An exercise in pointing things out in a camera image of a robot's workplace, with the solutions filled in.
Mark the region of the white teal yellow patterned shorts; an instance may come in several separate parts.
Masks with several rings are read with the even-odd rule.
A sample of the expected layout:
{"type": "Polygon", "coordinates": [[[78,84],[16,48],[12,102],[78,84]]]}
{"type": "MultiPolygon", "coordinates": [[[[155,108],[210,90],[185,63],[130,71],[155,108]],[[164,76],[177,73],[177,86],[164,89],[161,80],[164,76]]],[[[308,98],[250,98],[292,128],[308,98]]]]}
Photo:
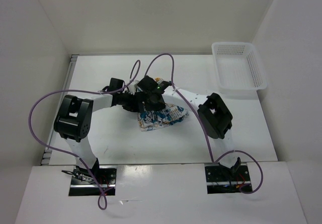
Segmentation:
{"type": "MultiPolygon", "coordinates": [[[[163,79],[154,79],[158,84],[164,81],[163,79]]],[[[188,110],[174,105],[166,104],[166,107],[161,111],[145,111],[140,112],[140,93],[143,92],[136,85],[135,96],[138,102],[138,123],[141,131],[151,131],[157,130],[164,127],[174,125],[176,123],[182,122],[189,116],[188,110]]]]}

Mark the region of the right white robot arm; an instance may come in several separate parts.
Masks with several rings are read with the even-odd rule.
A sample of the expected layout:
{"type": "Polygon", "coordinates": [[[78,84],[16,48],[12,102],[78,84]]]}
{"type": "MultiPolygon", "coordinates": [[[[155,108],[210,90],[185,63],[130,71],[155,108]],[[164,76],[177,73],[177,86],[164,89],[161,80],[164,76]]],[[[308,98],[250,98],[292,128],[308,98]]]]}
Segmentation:
{"type": "Polygon", "coordinates": [[[161,111],[166,105],[173,105],[191,111],[197,117],[206,140],[213,141],[221,150],[221,156],[215,162],[221,167],[221,176],[232,180],[238,175],[240,160],[229,153],[234,152],[231,128],[233,116],[223,99],[217,94],[199,95],[178,88],[162,89],[160,86],[152,91],[143,91],[139,97],[141,111],[161,111]]]}

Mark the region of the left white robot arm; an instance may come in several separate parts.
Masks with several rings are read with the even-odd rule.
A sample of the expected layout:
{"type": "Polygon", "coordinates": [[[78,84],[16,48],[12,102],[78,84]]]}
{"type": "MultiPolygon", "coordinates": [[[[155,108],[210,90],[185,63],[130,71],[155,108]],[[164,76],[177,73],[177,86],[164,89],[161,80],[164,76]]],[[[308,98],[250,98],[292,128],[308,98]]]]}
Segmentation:
{"type": "Polygon", "coordinates": [[[69,145],[75,155],[76,173],[82,174],[88,183],[96,183],[101,176],[99,160],[94,155],[88,138],[92,114],[117,105],[126,111],[139,111],[137,98],[128,92],[93,95],[89,99],[66,95],[58,110],[54,131],[69,145]]]}

